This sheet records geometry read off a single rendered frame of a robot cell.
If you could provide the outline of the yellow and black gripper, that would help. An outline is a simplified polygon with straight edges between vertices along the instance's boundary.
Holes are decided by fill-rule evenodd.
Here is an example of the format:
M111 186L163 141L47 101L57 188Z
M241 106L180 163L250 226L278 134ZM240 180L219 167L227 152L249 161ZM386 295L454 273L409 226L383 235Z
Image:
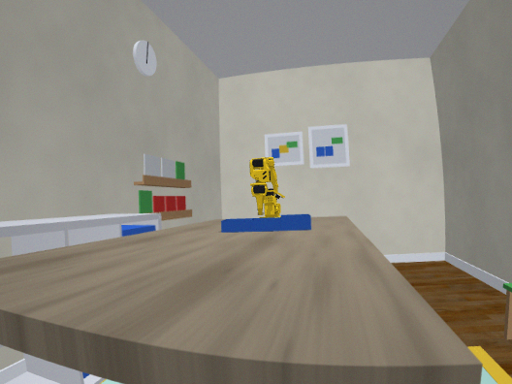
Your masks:
M267 195L267 192L273 192L274 194L277 193L281 196L281 198L285 198L285 196L281 195L280 193L276 192L275 190L268 190L267 184L262 183L262 181L256 181L255 183L250 184L251 187L251 193L253 197L256 197L257 201L257 208L258 212L261 215L263 212L263 200L264 196ZM276 194L276 198L279 199L280 196ZM284 199L283 198L283 199Z

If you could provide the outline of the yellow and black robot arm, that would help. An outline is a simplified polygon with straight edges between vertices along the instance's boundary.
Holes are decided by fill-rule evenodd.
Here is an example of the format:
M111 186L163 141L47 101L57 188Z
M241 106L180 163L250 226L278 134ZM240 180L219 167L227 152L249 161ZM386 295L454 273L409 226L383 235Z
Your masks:
M275 190L278 192L278 184L276 172L274 169L273 157L254 158L250 160L249 164L250 175L252 178L254 178L256 181L262 181L262 183L271 182L273 185L273 189L268 190ZM280 217L279 204L277 203L276 200L277 198L274 196L273 192L267 192L267 195L264 196L263 200L263 204L265 206L265 217L259 218Z

